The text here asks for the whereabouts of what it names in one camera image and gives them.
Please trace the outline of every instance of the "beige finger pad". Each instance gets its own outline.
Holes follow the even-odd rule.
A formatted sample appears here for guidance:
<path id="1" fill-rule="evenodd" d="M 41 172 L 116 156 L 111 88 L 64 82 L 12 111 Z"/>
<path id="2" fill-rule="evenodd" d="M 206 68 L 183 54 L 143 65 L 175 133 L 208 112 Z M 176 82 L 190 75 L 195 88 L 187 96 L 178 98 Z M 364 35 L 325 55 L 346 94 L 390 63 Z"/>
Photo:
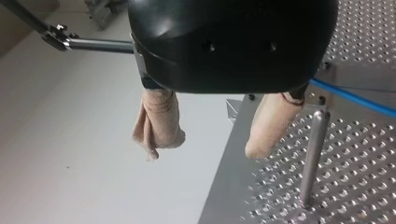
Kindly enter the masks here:
<path id="1" fill-rule="evenodd" d="M 186 134 L 179 126 L 178 101 L 173 91 L 144 90 L 132 136 L 151 160 L 159 158 L 158 148 L 180 147 L 184 143 Z"/>
<path id="2" fill-rule="evenodd" d="M 301 111 L 303 103 L 304 100 L 292 99 L 288 93 L 264 95 L 250 129 L 246 146 L 247 157 L 267 157 L 271 148 L 279 142 Z"/>

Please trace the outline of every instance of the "metal post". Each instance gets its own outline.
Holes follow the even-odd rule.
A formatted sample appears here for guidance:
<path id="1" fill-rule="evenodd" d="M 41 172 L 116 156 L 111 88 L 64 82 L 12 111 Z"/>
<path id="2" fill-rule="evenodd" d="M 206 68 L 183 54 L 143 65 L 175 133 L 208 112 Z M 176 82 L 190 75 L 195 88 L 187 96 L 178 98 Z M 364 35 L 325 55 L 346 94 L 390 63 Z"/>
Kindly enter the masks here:
<path id="1" fill-rule="evenodd" d="M 131 41 L 68 38 L 64 41 L 64 45 L 67 49 L 85 49 L 129 54 L 134 53 L 134 45 Z"/>
<path id="2" fill-rule="evenodd" d="M 315 112 L 312 120 L 303 179 L 300 186 L 300 201 L 304 208 L 309 207 L 311 203 L 311 192 L 317 175 L 320 153 L 323 148 L 329 120 L 330 112 L 322 110 Z"/>

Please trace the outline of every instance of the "metal pegboard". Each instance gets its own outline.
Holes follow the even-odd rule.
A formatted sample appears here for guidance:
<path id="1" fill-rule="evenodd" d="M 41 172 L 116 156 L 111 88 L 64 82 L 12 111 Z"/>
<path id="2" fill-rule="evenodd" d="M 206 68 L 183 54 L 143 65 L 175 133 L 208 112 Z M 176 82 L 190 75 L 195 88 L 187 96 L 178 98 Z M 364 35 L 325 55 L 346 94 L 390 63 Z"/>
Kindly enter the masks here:
<path id="1" fill-rule="evenodd" d="M 253 223 L 395 223 L 394 126 L 336 115 L 328 129 L 313 190 L 314 206 L 299 204 L 312 110 L 301 113 L 268 159 L 252 172 Z"/>
<path id="2" fill-rule="evenodd" d="M 340 0 L 326 53 L 335 63 L 396 69 L 394 0 Z"/>
<path id="3" fill-rule="evenodd" d="M 396 0 L 339 0 L 339 17 L 318 77 L 380 104 L 396 102 Z M 266 160 L 245 156 L 261 97 L 245 97 L 199 224 L 396 223 L 396 120 L 310 87 L 328 99 L 332 119 L 314 185 L 313 207 L 299 203 L 310 123 L 306 107 Z"/>
<path id="4" fill-rule="evenodd" d="M 337 25 L 324 56 L 337 68 L 318 77 L 335 85 L 396 91 L 396 1 L 339 0 Z"/>

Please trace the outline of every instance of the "blue cable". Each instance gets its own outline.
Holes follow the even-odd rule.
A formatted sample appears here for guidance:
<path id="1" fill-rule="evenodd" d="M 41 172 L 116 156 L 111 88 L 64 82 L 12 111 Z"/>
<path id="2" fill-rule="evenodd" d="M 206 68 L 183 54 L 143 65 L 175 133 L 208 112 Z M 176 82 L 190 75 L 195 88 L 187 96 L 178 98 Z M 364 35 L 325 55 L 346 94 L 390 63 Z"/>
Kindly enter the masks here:
<path id="1" fill-rule="evenodd" d="M 339 95 L 341 97 L 344 97 L 344 98 L 346 98 L 346 99 L 348 99 L 348 100 L 350 100 L 350 101 L 352 101 L 352 102 L 354 102 L 356 104 L 366 106 L 366 107 L 368 107 L 368 108 L 370 108 L 372 110 L 375 110 L 375 111 L 378 111 L 378 112 L 383 113 L 385 115 L 388 115 L 388 116 L 391 116 L 393 118 L 396 118 L 396 110 L 395 109 L 389 108 L 389 107 L 384 106 L 384 105 L 379 105 L 379 104 L 377 104 L 377 103 L 375 103 L 373 101 L 367 100 L 367 99 L 365 99 L 363 97 L 360 97 L 358 95 L 355 95 L 355 94 L 353 94 L 353 93 L 351 93 L 349 91 L 341 90 L 341 89 L 335 87 L 334 85 L 331 85 L 331 84 L 328 84 L 326 82 L 320 81 L 320 80 L 318 80 L 316 78 L 311 79 L 310 82 L 311 82 L 311 84 L 314 84 L 314 85 L 316 85 L 316 86 L 318 86 L 318 87 L 320 87 L 320 88 L 322 88 L 322 89 L 324 89 L 326 91 L 331 91 L 332 93 L 337 94 L 337 95 Z"/>

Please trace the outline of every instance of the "metal rod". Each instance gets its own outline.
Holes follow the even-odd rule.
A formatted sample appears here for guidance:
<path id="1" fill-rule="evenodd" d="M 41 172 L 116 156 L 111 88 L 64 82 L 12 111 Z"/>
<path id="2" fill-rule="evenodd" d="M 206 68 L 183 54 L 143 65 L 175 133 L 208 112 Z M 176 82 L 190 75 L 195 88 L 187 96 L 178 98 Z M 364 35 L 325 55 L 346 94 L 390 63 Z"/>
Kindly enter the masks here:
<path id="1" fill-rule="evenodd" d="M 116 53 L 134 53 L 133 43 L 119 40 L 96 40 L 69 38 L 64 42 L 67 49 L 86 49 Z"/>
<path id="2" fill-rule="evenodd" d="M 302 207 L 311 204 L 311 193 L 317 175 L 320 153 L 329 125 L 330 112 L 319 110 L 315 112 L 312 120 L 311 134 L 309 136 L 308 150 L 306 152 L 303 179 L 300 186 L 300 201 Z"/>
<path id="3" fill-rule="evenodd" d="M 16 0 L 0 0 L 0 4 L 8 8 L 13 14 L 15 14 L 21 21 L 24 21 L 32 29 L 36 30 L 40 34 L 45 34 L 50 27 L 33 15 L 23 5 Z"/>

